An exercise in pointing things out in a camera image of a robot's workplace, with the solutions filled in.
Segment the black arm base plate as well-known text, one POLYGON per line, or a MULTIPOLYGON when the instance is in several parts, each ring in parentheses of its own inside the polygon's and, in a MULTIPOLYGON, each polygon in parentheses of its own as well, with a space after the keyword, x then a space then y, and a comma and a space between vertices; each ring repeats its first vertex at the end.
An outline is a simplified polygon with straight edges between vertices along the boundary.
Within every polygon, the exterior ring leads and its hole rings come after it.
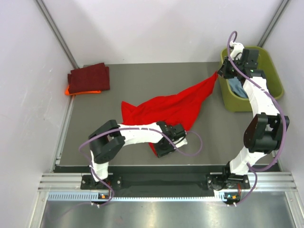
POLYGON ((211 173, 115 173, 105 179, 105 183, 114 190, 130 187, 198 187, 202 190, 243 189, 250 187, 248 176, 229 177, 224 174, 211 173))

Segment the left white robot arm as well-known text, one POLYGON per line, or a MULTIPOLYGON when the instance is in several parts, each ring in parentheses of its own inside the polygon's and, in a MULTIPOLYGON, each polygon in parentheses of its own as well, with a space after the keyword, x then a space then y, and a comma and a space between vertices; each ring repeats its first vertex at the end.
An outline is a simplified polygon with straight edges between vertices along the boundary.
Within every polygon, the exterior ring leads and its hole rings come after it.
POLYGON ((150 143, 157 157, 165 156, 188 144, 186 131, 181 124, 169 125, 158 121, 147 125, 124 125, 116 120, 107 121, 88 139, 103 136, 89 143, 93 170, 91 182, 97 188, 103 188, 108 182, 108 166, 117 153, 127 145, 150 143))

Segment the red t shirt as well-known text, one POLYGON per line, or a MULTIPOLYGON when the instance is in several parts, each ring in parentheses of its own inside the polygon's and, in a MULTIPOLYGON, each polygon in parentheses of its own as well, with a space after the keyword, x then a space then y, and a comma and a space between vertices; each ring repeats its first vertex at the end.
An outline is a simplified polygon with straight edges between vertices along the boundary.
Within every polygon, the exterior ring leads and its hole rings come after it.
POLYGON ((123 101, 121 112, 124 125, 147 125, 164 121, 181 124, 189 131, 200 113, 202 103, 212 94, 217 73, 177 94, 157 96, 138 106, 123 101))

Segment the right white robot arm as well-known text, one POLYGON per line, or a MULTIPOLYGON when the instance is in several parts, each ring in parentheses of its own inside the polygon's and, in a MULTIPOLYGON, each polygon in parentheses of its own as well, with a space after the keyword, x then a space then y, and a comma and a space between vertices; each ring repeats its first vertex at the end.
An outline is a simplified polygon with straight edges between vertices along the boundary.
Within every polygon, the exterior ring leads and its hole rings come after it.
POLYGON ((236 79, 246 93, 253 119, 244 132, 244 146, 239 154, 223 168, 222 174, 209 181, 217 190, 245 184, 247 174, 255 163, 273 151, 279 151, 289 125, 271 96, 266 75, 258 68, 259 51, 247 49, 240 43, 231 44, 229 53, 218 71, 224 79, 236 79))

